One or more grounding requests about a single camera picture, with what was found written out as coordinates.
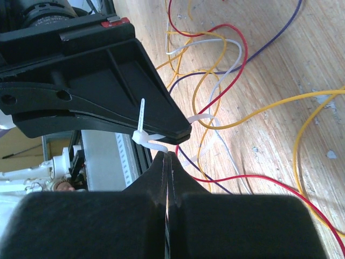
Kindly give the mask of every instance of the black camera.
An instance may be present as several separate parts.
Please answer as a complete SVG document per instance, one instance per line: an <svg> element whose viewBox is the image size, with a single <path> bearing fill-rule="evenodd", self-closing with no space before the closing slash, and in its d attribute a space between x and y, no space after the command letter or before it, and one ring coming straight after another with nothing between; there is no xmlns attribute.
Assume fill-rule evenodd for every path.
<svg viewBox="0 0 345 259"><path fill-rule="evenodd" d="M132 134L145 98L145 131L170 144L189 139L191 126L133 25L116 15L112 0L98 6L89 15L67 0L0 0L0 110L29 138Z"/></svg>

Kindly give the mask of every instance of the black plastic housing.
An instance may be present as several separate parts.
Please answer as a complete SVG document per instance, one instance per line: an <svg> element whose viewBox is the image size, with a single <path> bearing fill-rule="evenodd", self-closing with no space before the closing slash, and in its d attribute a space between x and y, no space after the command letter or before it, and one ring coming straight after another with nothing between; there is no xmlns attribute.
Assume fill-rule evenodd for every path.
<svg viewBox="0 0 345 259"><path fill-rule="evenodd" d="M96 14L2 33L0 53L0 109L30 138L69 130L132 134L141 98L147 132L170 144L190 136L127 19Z"/></svg>

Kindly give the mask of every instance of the white cable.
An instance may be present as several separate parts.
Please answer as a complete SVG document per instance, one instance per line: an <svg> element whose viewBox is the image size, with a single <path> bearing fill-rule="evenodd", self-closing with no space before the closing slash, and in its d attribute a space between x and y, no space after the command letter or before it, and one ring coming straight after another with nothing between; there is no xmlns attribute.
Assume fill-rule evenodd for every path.
<svg viewBox="0 0 345 259"><path fill-rule="evenodd" d="M239 56L238 56L236 62L232 65L231 68L229 68L229 70L227 70L227 71L225 72L225 74L220 78L220 80L216 83L216 85L215 85L214 88L212 89L211 96L210 96L210 98L209 98L209 103L212 101L213 95L214 95L215 91L219 88L220 83L221 83L221 82L224 80L224 78L225 78L225 77L226 77L226 76L237 66L237 63L239 62L241 56L242 56L242 50L240 50ZM228 146L226 145L224 139L220 136L218 130L215 130L215 133L217 134L219 140L223 143L224 148L226 149L227 155L229 156L230 161L231 161L231 163L232 163L232 166L233 166L233 168L234 168L234 170L235 170L235 173L236 173L237 175L241 175L240 172L239 172L239 170L238 170L238 167L237 167L237 165L236 165L236 162L235 162L235 160L234 160L234 158L233 158L233 156L232 156L232 154L231 154L231 152L230 152L230 149L229 149ZM243 178L238 179L238 180L241 180L241 182L242 182L244 188L246 189L246 191L247 191L249 194L253 194L253 192L249 189L249 187L247 186L247 184L245 183L245 181L244 181Z"/></svg>
<svg viewBox="0 0 345 259"><path fill-rule="evenodd" d="M167 147L160 144L149 143L149 140L158 140L158 139L165 138L165 136L159 135L159 134L149 135L146 131L143 130L144 112L145 112L145 99L142 98L141 103L140 103L138 128L136 131L133 132L133 136L132 136L133 141L139 145L142 145L143 147L158 150L158 151L163 151L167 153L168 152Z"/></svg>
<svg viewBox="0 0 345 259"><path fill-rule="evenodd" d="M211 114L206 114L206 113L193 115L193 116L189 117L187 120L190 124L192 124L193 122L195 122L197 120L207 119L207 118L211 118L211 119L213 118L216 122L216 125L220 125L220 122L216 117L214 117ZM208 142L208 144L204 148L201 149L200 155L199 155L200 158L207 153L207 151L215 144L217 139L218 139L218 136L214 134L212 139ZM190 158L191 162L196 162L197 160L198 160L197 155ZM186 167L186 166L190 165L190 161L188 161L188 160L182 161L181 165L183 167Z"/></svg>
<svg viewBox="0 0 345 259"><path fill-rule="evenodd" d="M169 27L170 27L170 23L169 21L167 22L167 31L169 31ZM221 42L223 41L223 39L206 39L206 40L200 40L198 42L193 42L193 43L190 43L190 44L187 44L185 46L182 46L182 47L179 47L178 49L174 50L174 51L171 51L171 52L168 52L168 34L166 35L165 37L165 53L167 55L172 55L180 50L183 50L185 47L189 47L189 46L193 46L193 45L197 45L197 44L201 44L201 43L205 43L205 42ZM223 76L220 78L220 80L215 84L214 88L212 89L212 92L211 92L211 96L210 96L210 99L209 99L209 103L212 101L212 98L213 98L213 95L215 93L215 91L219 88L219 85L221 84L221 82L224 80L224 78L237 66L237 64L239 63L240 59L241 59L241 56L242 56L242 47L241 45L234 41L234 40L230 40L230 39L226 39L227 42L230 42L230 43L234 43L238 46L238 49L239 49L239 53L238 53L238 58L236 59L235 63L231 66L231 68L229 68L225 74L223 74ZM206 145L206 147L204 147L201 151L200 151L200 155L199 157L202 157L203 155L206 154L206 152L211 148L211 146L213 146L213 144L215 143L215 138L214 137L217 137L224 145L224 148L226 149L226 152L230 158L230 161L232 163L232 166L234 167L234 170L235 170L235 173L237 175L240 175L240 172L238 170L238 167L236 165L236 162L230 152L230 149L228 148L228 146L226 145L226 142L224 141L224 139L220 136L219 132L217 130L215 130L215 135L213 135L211 141ZM197 161L198 157L195 155L193 156L190 160L192 162L195 162ZM190 162L188 160L186 161L183 161L181 162L182 166L183 167L186 167L188 165L190 165ZM240 179L243 186L245 187L246 191L249 193L249 194L253 194L251 192L251 190L249 189L249 187L246 185L245 181L243 178Z"/></svg>
<svg viewBox="0 0 345 259"><path fill-rule="evenodd" d="M236 42L235 43L237 46L238 46L238 58L236 59L236 61L235 61L235 63L231 66L231 68L229 68L228 69L228 71L226 71L225 72L225 74L220 78L220 80L216 83L216 85L214 86L214 88L213 88L213 90L212 90L212 94L211 94L211 98L213 97L213 94L214 94L214 92L216 91L216 89L218 89L219 88L219 85L220 85L220 83L224 80L224 78L231 72L231 70L233 70L236 66L237 66L237 64L239 63L239 61L240 61L240 59L241 59L241 56L242 56L242 47L241 47L241 45L238 43L238 42ZM194 118L198 118L198 116L200 116L200 115L194 115L194 116L192 116L192 117L190 117L188 120L189 120L189 123L191 123L191 121L190 120L193 120L194 121ZM218 134L218 132L216 132L216 134L214 134L213 135L213 137L212 137L212 139L211 139L211 141L206 145L206 147L204 147L201 151L200 151L200 156L199 156L199 158L201 158L202 156L204 156L205 154L206 154L206 152L214 145L214 143L215 143L215 141L216 141L216 138L219 138L219 134ZM197 156L195 155L195 156L193 156L192 158L191 158L191 161L192 162L195 162L195 161L197 161ZM181 164L182 164L182 166L183 167L186 167L186 166L188 166L188 165L190 165L190 162L188 161L188 160L185 160L185 161L183 161L183 162L181 162Z"/></svg>

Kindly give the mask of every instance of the yellow wire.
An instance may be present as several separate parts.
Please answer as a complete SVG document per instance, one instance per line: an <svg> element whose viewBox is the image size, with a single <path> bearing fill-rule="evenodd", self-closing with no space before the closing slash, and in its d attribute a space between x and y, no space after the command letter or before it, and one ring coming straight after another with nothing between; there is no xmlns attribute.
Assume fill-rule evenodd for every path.
<svg viewBox="0 0 345 259"><path fill-rule="evenodd" d="M190 38L190 39L185 43L185 45L191 43L192 41L193 41L192 38ZM177 68L176 68L175 71L174 71L174 68L173 68L173 64L170 62L170 66L171 66L172 70L174 71L174 76L172 77L172 80L171 80L170 83L168 84L167 89L169 89L169 88L171 87L171 85L173 84L175 78L176 78L177 76L180 76L180 75L181 75L181 74L179 74L179 71L180 71L180 65L181 65L182 57L183 57L183 54L187 51L188 48L189 48L189 47L184 48L183 51L182 51L182 55L179 56L178 62L177 62Z"/></svg>
<svg viewBox="0 0 345 259"><path fill-rule="evenodd" d="M193 20L192 13L190 12L191 6L192 6L192 0L189 0L188 1L188 16L189 16L189 19Z"/></svg>
<svg viewBox="0 0 345 259"><path fill-rule="evenodd" d="M165 8L166 10L168 11L168 6L167 6L167 0L165 0ZM191 15L191 11L190 11L190 8L191 8L191 0L188 1L188 16L191 20L193 20L193 17ZM168 51L169 51L169 37L170 37L170 34L177 34L177 32L167 32L168 33ZM220 37L224 40L223 37L221 37L220 35L216 35L214 33L214 36L217 36L217 37ZM174 59L170 59L170 56L169 56L169 61L167 63L170 64L172 70L174 71L174 78L173 80L176 78L176 76L183 76L183 74L179 74L179 69L180 69L180 64L181 64L181 60L182 60L182 56L183 54L185 53L185 51L182 51L179 55L177 55L174 59L176 59L178 57L178 64L177 64L177 69L174 70L173 68L173 65L172 65L172 61ZM220 57L220 59L224 56L224 49L223 49L223 52L222 52L222 55ZM159 66L157 69L163 67L164 65L166 65L167 63L164 63L162 64L161 66ZM194 92L194 96L193 96L193 102L192 102L192 105L193 105L193 110L194 110L194 113L196 114L196 108L195 108L195 99L196 99L196 94L197 94L197 91L202 83L202 81L205 79L205 77L209 74L209 73L212 73L214 76L217 77L217 79L219 80L219 77L211 72L217 65L218 63L210 70L206 71L206 74L205 76L200 80L199 84L197 85L196 89L195 89L195 92ZM206 127L206 130L201 138L201 142L200 142L200 146L198 148L198 154L197 154L197 163L198 163L198 166L199 166L199 169L201 171L201 173L203 174L203 176L206 178L206 175L202 169L202 166L200 164L200 160L199 160L199 156L200 156L200 152L201 152L201 146L202 146L202 143L204 142L204 139L206 137L206 134L208 132L209 129L212 129L212 130L223 130L223 129L226 129L226 128L231 128L231 127L235 127L247 120L249 120L251 117L257 115L258 113L261 113L265 110L268 110L270 108L274 108L278 105L281 105L281 104L285 104L285 103L288 103L290 101L294 101L294 100L299 100L299 99L303 99L303 98L308 98L308 97L312 97L312 96L318 96L318 95L324 95L324 94L332 94L325 102L323 102L311 115L310 117L306 120L306 122L303 124L303 126L301 127L301 129L299 130L298 132L298 135L297 135L297 138L296 138L296 141L295 141L295 144L294 144L294 147L293 147L293 171L294 171L294 177L295 177L295 181L296 181L296 184L297 184L297 187L298 187L298 190L300 192L300 194L302 194L304 197L308 198L307 196L307 193L304 192L303 188L302 188L302 185L301 185L301 182L299 180L299 170L298 170L298 167L297 167L297 153L298 153L298 146L299 146L299 142L300 142L300 139L305 131L305 129L307 128L307 126L310 124L310 122L315 118L315 116L331 101L333 100L338 94L345 94L345 86L342 87L340 90L330 90L330 91L320 91L320 92L314 92L314 93L307 93L307 94L301 94L299 96L295 96L295 97L290 97L290 98L286 98L286 99L283 99L281 101L277 101L276 103L273 103L273 104L270 104L266 107L263 107L251 114L249 114L248 116L246 116L245 118L243 118L242 120L239 120L238 122L235 122L235 123L232 123L232 124L229 124L229 125L225 125L225 126L220 126L220 127L212 127L211 126L211 123L213 121L213 119L208 123L208 124L205 124L203 123L201 120L199 120L199 122L204 126ZM219 107L220 107L220 99L218 100L217 102L217 107L216 107L216 110L215 110L215 113L214 113L214 117L216 116L218 110L219 110ZM310 206L308 206L309 209L311 210L312 214L323 224L325 225L326 227L328 227L328 225L325 223L325 221L318 215L318 213L316 213ZM337 233L342 237L342 238L345 238L345 233L341 232L340 230L336 230Z"/></svg>
<svg viewBox="0 0 345 259"><path fill-rule="evenodd" d="M168 32L167 32L167 51L168 51L168 52L170 52L170 44L169 44L169 42L170 42L170 33L169 33L169 32L170 32L170 31L169 31L169 28L170 28L170 24L169 24ZM174 69L172 63L170 63L170 67L171 67L172 71L175 73L176 70ZM177 73L177 76L182 77L182 76L185 76L185 74Z"/></svg>
<svg viewBox="0 0 345 259"><path fill-rule="evenodd" d="M231 124L228 124L228 125L224 125L224 126L219 126L219 127L213 127L213 126L208 126L207 124L205 124L204 122L200 121L200 124L202 124L204 127L206 128L209 128L211 130L224 130L226 128L232 128L232 127L235 127L247 120L249 120L251 117L265 111L265 110L268 110L270 108L274 108L278 105L281 105L281 104L285 104L285 103L288 103L290 101L296 101L296 100L300 100L300 99L304 99L304 98L308 98L308 97L313 97L313 96L322 96L322 95L326 95L326 94L345 94L345 90L327 90L327 91L319 91L319 92L313 92L313 93L304 93L304 94L300 94L298 96L293 96L293 97L289 97L289 98L286 98L286 99L283 99L283 100L280 100L280 101L277 101L275 103L272 103L270 105L267 105L263 108L260 108L258 110L256 110L255 112L247 115L246 117L244 117L243 119L237 121L237 122L234 122L234 123L231 123Z"/></svg>
<svg viewBox="0 0 345 259"><path fill-rule="evenodd" d="M298 174L298 167L297 167L297 152L298 152L298 145L299 142L301 140L301 137L303 135L303 132L305 131L305 129L307 128L307 126L311 123L311 121L314 119L314 117L330 102L332 101L336 96L338 95L338 93L334 93L332 94L326 101L324 101L313 113L312 115L310 115L310 117L306 120L306 122L303 124L303 126L301 127L300 131L297 134L296 137L296 141L295 144L293 146L293 155L292 155L292 164L293 164L293 172L294 172L294 176L295 176L295 181L297 184L297 188L298 191L300 192L300 194L302 194L304 197L308 198L307 193L304 192L301 182L299 180L299 174ZM324 224L326 227L328 227L328 225L325 223L325 221L319 216L318 213L316 213L309 205L308 205L309 209L311 210L311 212L314 214L314 216L322 223ZM337 233L344 238L345 234L342 233L340 230L336 229Z"/></svg>
<svg viewBox="0 0 345 259"><path fill-rule="evenodd" d="M221 92L222 92L222 90L221 90L220 84L219 84L219 94L220 94ZM219 98L218 101L217 101L217 107L216 107L215 113L213 114L214 117L217 115L218 110L219 110L219 108L220 108L220 100L221 100L221 98ZM212 124L213 120L214 120L213 118L210 120L210 122L208 123L209 126ZM208 178L206 177L206 174L205 174L205 172L204 172L204 169L202 168L201 163L200 163L200 152L201 152L201 146L202 146L202 144L203 144L203 142L204 142L204 139L205 139L206 134L207 134L208 131L209 131L209 129L207 128L207 129L205 130L205 132L204 132L202 138L201 138L200 145L199 145L199 148L198 148L198 153L197 153L197 163L198 163L199 170L200 170L200 172L203 174L203 176L204 176L207 180L208 180Z"/></svg>

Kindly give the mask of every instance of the wire bundle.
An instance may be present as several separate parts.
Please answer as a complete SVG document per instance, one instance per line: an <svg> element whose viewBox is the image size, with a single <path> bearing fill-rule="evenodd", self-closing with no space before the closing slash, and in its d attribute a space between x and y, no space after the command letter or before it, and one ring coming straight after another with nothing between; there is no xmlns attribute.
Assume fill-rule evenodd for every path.
<svg viewBox="0 0 345 259"><path fill-rule="evenodd" d="M171 27L175 30L175 32L167 32L168 35L167 35L167 42L166 42L166 53L169 55L169 54L174 54L174 53L177 53L178 51L181 51L178 55L176 55L174 58L170 58L169 57L169 60L162 64L161 66L159 66L157 69L163 67L164 65L167 65L167 64L170 64L171 68L173 69L174 71L174 78L173 80L175 80L175 78L177 76L182 76L182 78L176 80L173 84L173 80L171 81L171 83L168 85L168 88L171 86L170 88L170 93L172 92L172 90L177 86L177 83L181 80L183 80L184 78L187 78L187 77L190 77L190 76L194 76L194 75L197 75L197 74L203 74L203 77L201 78L201 80L199 81L195 91L194 91L194 94L193 94L193 100L192 100L192 106L193 106L193 111L194 111L194 114L202 114L203 112L205 112L207 109L209 114L210 114L210 107L217 102L217 108L216 108L216 111L214 113L214 117L216 116L216 113L218 111L218 108L219 108L219 104L220 104L220 99L221 97L235 84L235 82L238 80L238 78L240 77L241 73L243 72L243 69L246 65L247 62L250 62L254 57L256 57L259 53L261 53L265 48L267 48L270 44L272 44L287 28L288 26L291 24L291 22L293 21L293 19L296 17L300 7L301 7L301 3L302 3L302 0L299 0L298 1L298 5L292 15L292 17L290 18L290 20L288 21L288 23L279 31L279 33L273 37L267 44L265 44L261 49L259 49L253 56L251 56L250 58L247 59L247 53L248 53L248 49L247 49L247 43L246 43L246 40L243 36L243 34L241 33L240 30L238 30L235 26L231 25L231 24L221 24L221 25L218 25L218 26L215 26L214 28L208 30L208 31L204 31L204 32L198 32L196 34L191 34L189 32L182 32L182 31L179 31L173 24L172 22L172 19L171 19L171 15L170 15L170 12L171 12L171 3L172 3L172 0L169 1L169 5L167 5L166 3L166 7L167 7L167 13L168 13L168 19L169 19L169 23L171 25ZM189 1L189 4L188 4L188 14L189 14L189 17L192 19L191 17L191 14L190 14L190 1ZM244 57L244 61L242 63L242 65L238 66L237 68L236 65L237 63L235 63L228 71L226 72L213 72L212 70L218 65L218 63L220 62L220 60L222 59L224 53L225 53L225 49L226 49L226 42L230 42L230 43L234 43L232 42L231 40L228 40L228 39L224 39L224 37L222 37L221 35L218 35L218 34L215 34L213 33L213 31L215 31L216 29L218 28L221 28L221 27L230 27L231 29L235 30L241 37L242 41L243 41L243 44L244 44L244 47L245 47L245 57ZM186 42L186 45L183 46L183 47L180 47L178 48L177 50L175 51L172 51L172 52L169 52L169 41L168 41L168 37L169 37L169 34L173 34L173 33L178 33L180 35L183 35L183 36L186 36L186 37L189 37L189 40ZM180 69L180 64L181 64L181 60L182 60L182 56L183 54L187 51L188 47L192 46L192 45L196 45L196 44L200 44L201 42L204 42L204 41L200 41L200 42L194 42L194 43L191 43L192 40L196 37L199 37L201 35L213 35L213 36L216 36L216 37L219 37L220 39L211 39L211 40L208 40L209 42L210 41L220 41L222 40L224 42L224 47L223 47L223 52L222 54L220 55L220 58L216 61L216 63L214 64L214 66L212 66L211 69L207 70L207 71L199 71L199 72L191 72L191 73L188 73L186 75L182 75L182 74L179 74L179 69ZM174 70L173 66L172 66L172 61L177 59L178 58L178 64L177 64L177 68ZM222 82L222 80L231 72L234 72L234 71L238 71L239 70L239 73L237 74L237 76L235 77L235 79L233 80L233 82L225 89L223 90L215 99L212 99L212 96L213 94L215 93L215 91L217 89L219 89L220 91L220 83ZM206 105L200 112L197 113L196 111L196 107L195 107L195 101L196 101L196 95L197 95L197 92L198 92L198 89L202 83L202 81L205 79L205 77L207 75L209 75L210 73L212 73L213 75L217 75L217 74L223 74L223 77L218 81L218 83L216 84L216 86L213 88L212 90L212 95L210 97L210 100L209 100L209 104ZM237 169L237 166L236 164L234 163L234 160L232 159L232 155L231 155L231 152L230 150L228 149L228 147L226 146L226 143L224 142L224 140L220 137L219 133L217 132L218 130L223 130L223 129L226 129L226 128L231 128L231 127L235 127L247 120L249 120L251 117L253 117L254 115L260 113L260 112L263 112L267 109L270 109L270 108L273 108L273 107L276 107L278 105L281 105L281 104L285 104L287 102L290 102L290 101L293 101L293 100L299 100L299 99L303 99L303 98L307 98L307 97L312 97L312 96L319 96L319 95L325 95L325 94L331 94L331 96L323 103L321 104L314 112L313 114L307 119L307 121L305 122L305 124L302 126L300 132L298 133L298 136L297 136L297 139L296 139L296 142L294 144L294 149L293 149L293 170L294 170L294 177L295 177L295 181L296 181L296 184L297 184L297 187L298 187L298 192L296 192L294 189L292 189L291 187L273 179L273 178L270 178L268 176L263 176L263 175L239 175L239 172L238 172L238 169ZM315 207L307 198L307 194L303 191L302 187L301 187L301 183L300 183L300 179L299 179L299 172L298 172L298 167L297 167L297 151L298 151L298 145L299 145L299 141L301 139L301 136L304 132L304 130L306 129L306 127L309 125L309 123L313 120L313 118L332 100L334 99L338 94L345 94L345 86L343 88L341 88L340 90L329 90L329 91L320 91L320 92L314 92L314 93L306 93L306 94L301 94L299 96L295 96L295 97L290 97L290 98L286 98L284 100L281 100L281 101L278 101L274 104L270 104L266 107L263 107L261 109L258 109L257 111L249 114L248 116L242 118L241 120L239 120L238 122L234 122L234 123L231 123L231 124L228 124L228 125L225 125L225 126L214 126L212 124L212 121L213 119L210 120L210 122L208 124L202 122L201 120L199 120L199 123L202 124L205 128L206 128L206 131L205 133L203 134L203 137L201 139L201 144L199 146L199 149L198 149L198 155L197 155L197 163L198 163L198 167L193 163L193 161L191 161L187 156L186 154L182 151L181 148L179 148L179 146L176 146L176 154L178 153L178 150L181 151L181 153L186 157L187 161L189 161L190 164L192 164L197 170L199 170L204 176L205 178L209 179L209 180L204 180L204 179L199 179L199 178L194 178L195 180L197 181L200 181L200 182L206 182L206 183L216 183L216 184L219 184L219 182L222 182L222 181L227 181L227 180L232 180L232 179L244 179L244 178L261 178L261 179L265 179L265 180L268 180L270 182L273 182L277 185L280 185L281 187L285 188L286 190L288 190L289 192L293 193L294 195L298 196L301 200L303 200L307 205L308 207L310 208L311 212L316 216L316 218L321 222L323 223L325 226L327 226L331 231L332 233L334 234L335 238L337 239L341 249L342 249L342 252L345 256L345 246L344 244L342 243L342 240L340 238L341 237L345 237L344 233L340 232L339 230L337 230L336 228L333 227L333 225L329 222L329 220L325 217L325 215L317 208ZM201 168L201 165L199 163L199 157L200 155L203 153L202 152L202 149L201 149L201 146L202 146L202 143L204 141L204 138L207 134L207 131L211 129L211 130L215 130L215 133L217 134L217 136L220 137L220 140L223 142L225 148L227 149L227 152L228 152L228 156L230 157L230 160L231 162L233 163L233 166L235 168L235 172L236 172L236 176L232 176L232 177L229 177L229 178L224 178L224 179L218 179L218 180L213 180L211 179L209 176L207 176L202 168ZM230 193L226 188L224 188L223 186L219 185L221 188L223 188L226 192Z"/></svg>

